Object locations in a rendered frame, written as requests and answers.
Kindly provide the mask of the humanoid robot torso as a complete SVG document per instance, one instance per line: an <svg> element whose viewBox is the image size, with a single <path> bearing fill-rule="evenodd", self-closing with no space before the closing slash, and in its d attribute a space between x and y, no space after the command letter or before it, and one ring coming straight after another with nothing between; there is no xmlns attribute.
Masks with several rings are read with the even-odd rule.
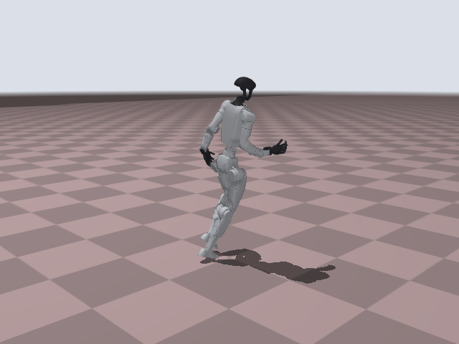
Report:
<svg viewBox="0 0 459 344"><path fill-rule="evenodd" d="M235 101L236 99L234 99ZM238 164L238 158L235 158L236 148L239 148L240 135L242 129L241 115L242 110L251 110L247 104L242 103L243 106L235 106L230 101L226 104L224 109L224 116L221 128L221 142L227 147L224 148L223 153L217 156L216 167L223 173L228 174L228 168L232 164ZM246 105L246 106L245 106Z"/></svg>

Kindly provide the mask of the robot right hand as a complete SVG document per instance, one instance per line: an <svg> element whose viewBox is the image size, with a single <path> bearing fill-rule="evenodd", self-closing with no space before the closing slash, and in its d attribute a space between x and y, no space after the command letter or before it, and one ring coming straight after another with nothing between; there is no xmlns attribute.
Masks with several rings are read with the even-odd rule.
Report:
<svg viewBox="0 0 459 344"><path fill-rule="evenodd" d="M288 144L287 144L287 141L285 140L284 144L279 145L282 141L283 141L283 139L281 139L278 142L277 145L274 145L273 147L270 147L270 146L269 147L265 147L265 148L263 148L263 150L265 150L265 151L266 150L270 150L270 155L272 155L272 153L275 154L275 155L285 153Z"/></svg>

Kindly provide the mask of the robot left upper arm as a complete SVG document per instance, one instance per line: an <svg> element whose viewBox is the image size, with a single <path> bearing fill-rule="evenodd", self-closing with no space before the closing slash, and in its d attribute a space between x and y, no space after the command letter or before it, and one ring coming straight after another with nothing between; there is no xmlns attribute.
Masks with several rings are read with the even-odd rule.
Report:
<svg viewBox="0 0 459 344"><path fill-rule="evenodd" d="M209 127L208 127L208 130L214 134L217 134L219 132L219 124L222 122L223 120L223 116L224 116L224 109L225 109L225 106L226 104L230 102L230 100L225 100L222 105L221 105L221 108L219 109L219 112L217 112L217 114L214 116L214 119L213 121L209 124Z"/></svg>

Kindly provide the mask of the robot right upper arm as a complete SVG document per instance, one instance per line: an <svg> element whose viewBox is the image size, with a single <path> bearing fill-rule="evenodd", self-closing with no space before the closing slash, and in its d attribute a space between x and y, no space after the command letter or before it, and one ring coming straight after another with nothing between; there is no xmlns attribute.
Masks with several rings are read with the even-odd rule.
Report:
<svg viewBox="0 0 459 344"><path fill-rule="evenodd" d="M245 151L244 145L246 142L249 142L248 138L251 135L252 125L255 122L255 114L249 110L242 110L241 121L242 129L239 147Z"/></svg>

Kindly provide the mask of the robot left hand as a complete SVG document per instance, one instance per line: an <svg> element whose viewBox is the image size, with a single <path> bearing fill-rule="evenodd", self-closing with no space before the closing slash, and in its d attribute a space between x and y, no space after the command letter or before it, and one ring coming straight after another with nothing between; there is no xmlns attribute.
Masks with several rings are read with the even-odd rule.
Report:
<svg viewBox="0 0 459 344"><path fill-rule="evenodd" d="M203 154L204 160L206 161L207 165L210 166L210 163L212 162L212 160L214 160L214 158L211 157L210 154L215 155L215 153L210 152L209 149L207 149L207 152L205 152L203 149L200 149L200 151Z"/></svg>

